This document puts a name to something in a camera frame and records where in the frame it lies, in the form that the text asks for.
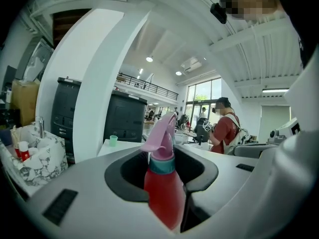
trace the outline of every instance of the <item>glass railing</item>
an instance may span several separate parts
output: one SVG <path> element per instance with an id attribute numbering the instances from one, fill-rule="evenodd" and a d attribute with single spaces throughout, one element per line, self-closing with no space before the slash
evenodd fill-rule
<path id="1" fill-rule="evenodd" d="M 156 94 L 161 95 L 163 97 L 177 100 L 178 93 L 164 89 L 164 88 L 157 86 L 155 84 L 137 79 L 135 77 L 132 77 L 132 76 L 129 76 L 126 74 L 119 73 L 116 77 L 116 81 L 127 84 L 127 85 L 134 86 L 136 88 L 140 88 L 142 90 L 156 93 Z"/>

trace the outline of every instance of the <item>white counter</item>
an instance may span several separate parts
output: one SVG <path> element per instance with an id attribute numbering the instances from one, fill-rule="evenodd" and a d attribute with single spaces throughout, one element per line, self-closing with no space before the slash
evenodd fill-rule
<path id="1" fill-rule="evenodd" d="M 139 147 L 143 144 L 141 142 L 117 141 L 116 146 L 111 147 L 109 142 L 110 142 L 109 139 L 105 139 L 104 144 L 98 154 L 98 157 L 101 157 L 116 151 L 124 150 L 124 149 Z"/>

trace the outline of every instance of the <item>black camera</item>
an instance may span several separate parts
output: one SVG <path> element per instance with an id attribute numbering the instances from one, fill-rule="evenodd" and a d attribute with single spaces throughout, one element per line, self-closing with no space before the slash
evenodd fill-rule
<path id="1" fill-rule="evenodd" d="M 213 3 L 210 7 L 210 12 L 219 20 L 220 23 L 226 24 L 227 14 L 225 8 L 221 7 L 218 3 Z"/>

